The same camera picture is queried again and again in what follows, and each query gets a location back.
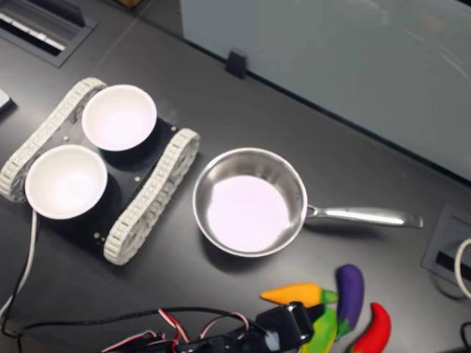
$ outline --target toy vegetable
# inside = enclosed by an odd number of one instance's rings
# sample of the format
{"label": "toy vegetable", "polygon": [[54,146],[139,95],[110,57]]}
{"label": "toy vegetable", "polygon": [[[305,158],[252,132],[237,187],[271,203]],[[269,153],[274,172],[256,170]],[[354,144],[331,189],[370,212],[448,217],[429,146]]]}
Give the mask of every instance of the toy vegetable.
{"label": "toy vegetable", "polygon": [[314,324],[314,336],[301,346],[301,353],[328,353],[337,333],[337,314],[329,307]]}
{"label": "toy vegetable", "polygon": [[353,344],[349,353],[381,353],[391,334],[389,314],[378,303],[371,303],[373,321],[368,330]]}
{"label": "toy vegetable", "polygon": [[262,299],[285,305],[291,302],[301,302],[305,307],[318,304],[332,304],[337,302],[337,293],[320,288],[314,283],[297,283],[286,285],[263,292]]}
{"label": "toy vegetable", "polygon": [[354,265],[343,265],[337,271],[339,284],[339,308],[336,341],[355,329],[363,307],[365,284],[363,275]]}

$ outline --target white track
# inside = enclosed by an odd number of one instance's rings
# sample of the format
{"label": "white track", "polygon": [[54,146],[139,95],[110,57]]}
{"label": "white track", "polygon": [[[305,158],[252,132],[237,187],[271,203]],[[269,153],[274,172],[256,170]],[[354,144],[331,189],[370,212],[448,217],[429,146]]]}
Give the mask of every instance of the white track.
{"label": "white track", "polygon": [[[54,112],[1,169],[2,196],[13,202],[26,201],[24,180],[29,167],[39,157],[40,149],[64,121],[77,122],[87,101],[106,87],[99,79],[88,78],[67,93]],[[124,265],[140,249],[193,163],[198,148],[199,136],[189,129],[181,129],[171,139],[138,195],[111,228],[103,251],[108,261]]]}

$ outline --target stainless steel pan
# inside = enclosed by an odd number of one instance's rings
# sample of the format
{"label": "stainless steel pan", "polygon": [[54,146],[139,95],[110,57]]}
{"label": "stainless steel pan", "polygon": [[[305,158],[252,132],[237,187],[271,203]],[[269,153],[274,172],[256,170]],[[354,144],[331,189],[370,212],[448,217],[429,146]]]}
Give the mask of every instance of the stainless steel pan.
{"label": "stainless steel pan", "polygon": [[396,210],[312,206],[300,176],[288,162],[270,151],[251,148],[226,152],[206,166],[194,188],[193,209],[211,243],[243,257],[281,250],[307,218],[422,227],[419,216]]}

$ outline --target pan handle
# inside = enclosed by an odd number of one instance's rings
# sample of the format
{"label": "pan handle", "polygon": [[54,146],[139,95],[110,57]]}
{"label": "pan handle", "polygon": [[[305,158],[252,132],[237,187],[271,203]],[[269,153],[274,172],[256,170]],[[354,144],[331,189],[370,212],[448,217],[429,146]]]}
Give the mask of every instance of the pan handle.
{"label": "pan handle", "polygon": [[423,220],[419,215],[403,211],[375,207],[328,207],[308,205],[306,218],[336,218],[347,221],[379,224],[381,226],[422,228]]}

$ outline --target black table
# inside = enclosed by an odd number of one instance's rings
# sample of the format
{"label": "black table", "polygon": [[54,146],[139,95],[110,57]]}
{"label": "black table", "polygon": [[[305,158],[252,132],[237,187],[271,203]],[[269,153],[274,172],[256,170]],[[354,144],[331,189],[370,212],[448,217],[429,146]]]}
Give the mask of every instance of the black table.
{"label": "black table", "polygon": [[[260,82],[227,74],[213,58],[118,7],[92,0],[82,6],[99,26],[61,69],[0,40],[0,85],[18,104],[0,118],[0,163],[87,76],[149,92],[166,120],[202,136],[201,153],[142,250],[124,267],[84,252],[63,236],[42,232],[31,276],[13,311],[16,323],[183,305],[235,310],[253,318],[272,307],[258,298],[261,291],[290,282],[335,288],[335,269],[354,263],[366,279],[366,306],[357,332],[332,352],[342,352],[369,323],[370,302],[380,302],[392,317],[386,352],[443,352],[460,345],[458,328],[471,318],[471,306],[443,296],[420,263],[444,203],[471,213],[471,190]],[[315,205],[407,210],[421,214],[425,228],[332,223],[304,229],[270,257],[222,254],[197,228],[191,191],[209,160],[242,146],[269,149],[289,160]],[[2,303],[26,257],[29,218],[27,205],[0,199]],[[208,319],[178,317],[193,336]],[[31,334],[57,352],[93,352],[144,329],[171,332],[161,318],[148,317]]]}

